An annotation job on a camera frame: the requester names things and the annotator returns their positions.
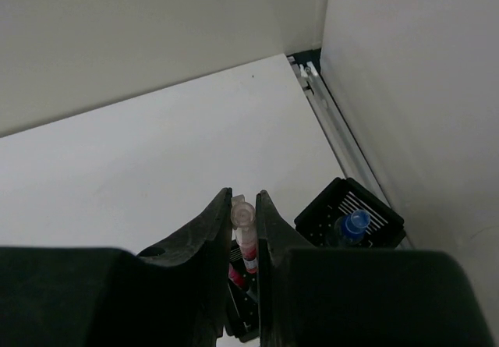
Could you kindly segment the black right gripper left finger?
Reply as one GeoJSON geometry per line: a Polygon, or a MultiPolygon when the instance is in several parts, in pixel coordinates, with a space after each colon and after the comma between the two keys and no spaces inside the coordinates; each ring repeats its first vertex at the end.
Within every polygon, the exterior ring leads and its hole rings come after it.
{"type": "Polygon", "coordinates": [[[4,346],[213,346],[228,291],[232,190],[138,254],[2,247],[4,346]]]}

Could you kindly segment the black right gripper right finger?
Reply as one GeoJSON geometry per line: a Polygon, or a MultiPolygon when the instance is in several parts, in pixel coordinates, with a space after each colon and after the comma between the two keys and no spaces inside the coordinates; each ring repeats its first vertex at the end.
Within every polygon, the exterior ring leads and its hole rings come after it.
{"type": "Polygon", "coordinates": [[[492,346],[459,263],[428,250],[318,248],[258,193],[262,346],[492,346]]]}

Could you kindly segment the red gel pen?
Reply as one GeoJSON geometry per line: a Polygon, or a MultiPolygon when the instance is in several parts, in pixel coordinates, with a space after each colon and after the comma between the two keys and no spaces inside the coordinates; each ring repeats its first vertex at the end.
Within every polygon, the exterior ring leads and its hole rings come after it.
{"type": "Polygon", "coordinates": [[[243,195],[231,200],[231,221],[235,240],[242,254],[245,269],[250,274],[257,272],[257,224],[256,210],[243,195]]]}
{"type": "Polygon", "coordinates": [[[239,289],[246,289],[245,278],[233,267],[232,264],[229,264],[228,266],[228,277],[239,289]]]}

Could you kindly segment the clear spray bottle blue cap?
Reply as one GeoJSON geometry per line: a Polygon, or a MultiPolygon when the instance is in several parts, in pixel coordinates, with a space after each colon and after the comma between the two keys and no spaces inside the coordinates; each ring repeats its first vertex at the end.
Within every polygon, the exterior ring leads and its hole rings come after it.
{"type": "Polygon", "coordinates": [[[360,243],[370,226],[370,215],[365,210],[356,210],[339,218],[334,225],[336,247],[355,246],[360,243]]]}

